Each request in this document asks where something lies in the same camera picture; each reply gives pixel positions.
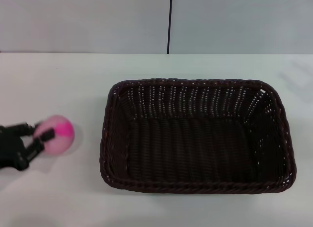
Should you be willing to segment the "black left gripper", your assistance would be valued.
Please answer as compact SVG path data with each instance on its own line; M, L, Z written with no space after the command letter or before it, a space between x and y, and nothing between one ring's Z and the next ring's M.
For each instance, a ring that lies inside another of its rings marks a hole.
M39 121L34 125L26 122L0 127L0 168L12 167L23 171L45 149L45 142L55 138L54 129L50 128L25 147L22 136L32 136L35 130L43 123Z

